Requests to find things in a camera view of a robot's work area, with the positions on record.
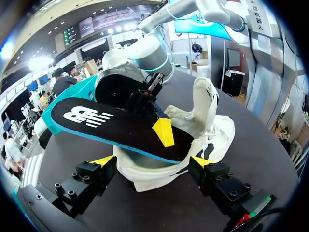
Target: round table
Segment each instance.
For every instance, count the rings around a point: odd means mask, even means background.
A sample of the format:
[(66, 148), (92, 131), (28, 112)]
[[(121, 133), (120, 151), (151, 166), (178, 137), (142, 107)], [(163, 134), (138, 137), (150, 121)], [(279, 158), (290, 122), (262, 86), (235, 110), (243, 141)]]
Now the round table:
[[(186, 111), (193, 107), (194, 78), (175, 70), (164, 84), (157, 103), (162, 109), (175, 105)], [(236, 134), (223, 162), (234, 176), (250, 183), (252, 194), (260, 189), (278, 199), (273, 207), (284, 206), (297, 186), (297, 174), (280, 142), (243, 105), (219, 91), (217, 114), (228, 115)], [(83, 160), (96, 160), (112, 154), (112, 146), (66, 132), (52, 136), (42, 160), (38, 181), (49, 189), (71, 177)], [(264, 227), (276, 218), (268, 216)], [(113, 232), (219, 232), (229, 221), (210, 197), (203, 197), (186, 173), (170, 184), (137, 193), (133, 183), (117, 173), (102, 197), (96, 197), (77, 220), (96, 231)]]

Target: monitor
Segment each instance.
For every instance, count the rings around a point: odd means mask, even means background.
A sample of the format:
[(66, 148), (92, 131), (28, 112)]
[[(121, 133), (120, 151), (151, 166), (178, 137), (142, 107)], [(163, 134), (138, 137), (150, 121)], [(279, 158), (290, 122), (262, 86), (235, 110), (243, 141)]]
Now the monitor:
[(30, 85), (27, 86), (29, 91), (35, 91), (38, 88), (38, 83), (36, 81), (32, 82)]
[(41, 85), (44, 85), (48, 81), (48, 76), (45, 75), (45, 76), (40, 77), (39, 81)]
[(228, 48), (227, 61), (229, 67), (240, 67), (240, 52)]
[(84, 19), (78, 25), (79, 25), (79, 31), (80, 31), (81, 38), (86, 35), (90, 35), (91, 33), (94, 32), (92, 17)]
[(6, 94), (6, 100), (9, 101), (11, 100), (16, 94), (15, 88), (13, 88), (10, 92)]
[(4, 130), (5, 132), (7, 132), (7, 131), (9, 131), (10, 127), (11, 127), (11, 122), (10, 122), (9, 118), (7, 117), (7, 118), (3, 121), (3, 130)]
[(16, 86), (16, 93), (18, 93), (19, 91), (21, 91), (24, 88), (24, 82), (18, 84)]

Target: white shoe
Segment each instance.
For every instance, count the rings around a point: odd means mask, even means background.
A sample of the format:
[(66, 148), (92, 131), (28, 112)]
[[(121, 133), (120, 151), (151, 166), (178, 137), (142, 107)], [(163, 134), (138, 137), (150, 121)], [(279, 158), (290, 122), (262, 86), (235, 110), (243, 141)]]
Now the white shoe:
[(223, 159), (231, 146), (235, 136), (235, 125), (234, 121), (229, 116), (216, 115), (214, 118), (214, 126), (217, 132), (210, 140), (213, 150), (208, 157), (202, 156), (202, 158), (217, 163)]
[(169, 106), (165, 113), (173, 126), (194, 137), (185, 159), (179, 164), (169, 164), (142, 154), (114, 146), (117, 169), (134, 183), (137, 192), (164, 186), (188, 171), (191, 156), (203, 157), (208, 144), (212, 162), (220, 161), (227, 152), (235, 134), (234, 122), (228, 116), (215, 116), (218, 93), (210, 79), (197, 78), (193, 88), (194, 108), (191, 112)]
[(194, 139), (187, 156), (179, 164), (166, 163), (117, 146), (113, 146), (113, 154), (117, 156), (118, 171), (134, 183), (137, 192), (143, 192), (164, 186), (187, 172), (190, 157), (203, 151), (206, 140), (207, 136)]
[(173, 126), (199, 138), (212, 130), (219, 94), (210, 79), (199, 77), (193, 84), (193, 110), (187, 112), (173, 105), (164, 111)]

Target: display screen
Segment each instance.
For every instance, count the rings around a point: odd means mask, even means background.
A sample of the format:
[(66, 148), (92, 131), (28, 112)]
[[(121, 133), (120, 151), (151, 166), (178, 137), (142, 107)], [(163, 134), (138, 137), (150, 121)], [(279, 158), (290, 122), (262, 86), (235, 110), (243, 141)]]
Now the display screen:
[(30, 85), (27, 86), (29, 91), (34, 91), (38, 88), (38, 83), (36, 81), (32, 82)]
[(80, 38), (90, 35), (93, 32), (101, 31), (108, 27), (115, 26), (122, 21), (136, 20), (141, 21), (152, 11), (150, 5), (128, 6), (125, 9), (110, 13), (100, 13), (84, 19), (78, 24)]
[(126, 20), (142, 20), (151, 12), (150, 5), (128, 6), (126, 9), (102, 13), (92, 17), (94, 31), (114, 26)]
[(9, 101), (10, 99), (12, 99), (15, 96), (15, 93), (15, 88), (13, 88), (10, 92), (7, 93), (6, 100)]
[(81, 34), (81, 38), (86, 35), (90, 35), (91, 33), (94, 32), (93, 24), (92, 24), (92, 17), (84, 19), (78, 25), (79, 25), (79, 31)]
[(66, 29), (63, 33), (63, 36), (66, 46), (69, 46), (71, 43), (79, 40), (81, 38), (79, 25), (76, 24)]
[(18, 93), (19, 91), (21, 91), (24, 88), (24, 82), (18, 84), (16, 86), (16, 93)]
[(28, 78), (28, 79), (25, 81), (25, 86), (30, 85), (31, 82), (32, 82), (32, 77)]
[(44, 85), (48, 81), (48, 76), (47, 75), (42, 76), (42, 77), (40, 77), (39, 80), (40, 80), (40, 84)]
[[(171, 4), (177, 1), (179, 0), (169, 0)], [(199, 11), (194, 11), (190, 14), (187, 14), (186, 16), (176, 19), (175, 31), (176, 33), (197, 33), (212, 35), (230, 40), (224, 25), (206, 21), (203, 19)]]

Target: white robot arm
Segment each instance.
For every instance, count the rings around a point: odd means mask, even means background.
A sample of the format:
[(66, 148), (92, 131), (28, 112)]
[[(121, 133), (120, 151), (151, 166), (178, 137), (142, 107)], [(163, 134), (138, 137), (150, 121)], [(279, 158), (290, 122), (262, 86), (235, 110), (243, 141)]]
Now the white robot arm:
[[(139, 74), (143, 69), (149, 74), (159, 72), (168, 78), (173, 67), (158, 39), (161, 34), (159, 26), (196, 10), (201, 12), (205, 20), (222, 23), (234, 31), (240, 32), (245, 27), (242, 17), (225, 9), (216, 0), (180, 0), (165, 6), (138, 25), (138, 28), (147, 34), (144, 38), (130, 47), (108, 51), (102, 59), (103, 69), (125, 67)], [(143, 81), (142, 75), (132, 78)]]
[(180, 0), (165, 6), (143, 20), (138, 28), (145, 33), (151, 33), (158, 25), (173, 21), (196, 10), (199, 10), (202, 17), (209, 22), (224, 24), (237, 32), (244, 29), (243, 19), (233, 11), (225, 9), (216, 0)]

